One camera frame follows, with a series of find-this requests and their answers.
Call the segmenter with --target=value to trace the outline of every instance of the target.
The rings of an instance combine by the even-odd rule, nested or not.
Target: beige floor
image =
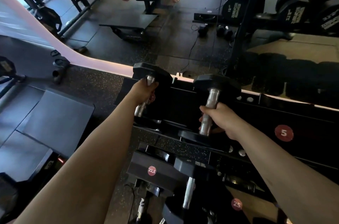
[[[338,48],[339,38],[295,34],[291,41],[278,40],[266,45],[256,46],[249,51],[258,54],[279,53],[286,55],[287,59],[304,59],[319,63],[322,61],[339,62]],[[251,86],[246,86],[244,89],[250,90]],[[233,188],[229,188],[229,190],[235,198],[242,201],[243,211],[249,220],[254,217],[264,217],[274,222],[277,220],[278,209],[274,204]]]

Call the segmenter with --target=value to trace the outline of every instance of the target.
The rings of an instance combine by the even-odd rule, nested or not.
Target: forearm
[[[104,223],[128,150],[137,104],[128,96],[77,149],[16,221]]]
[[[230,131],[294,224],[337,223],[339,186],[246,122]]]

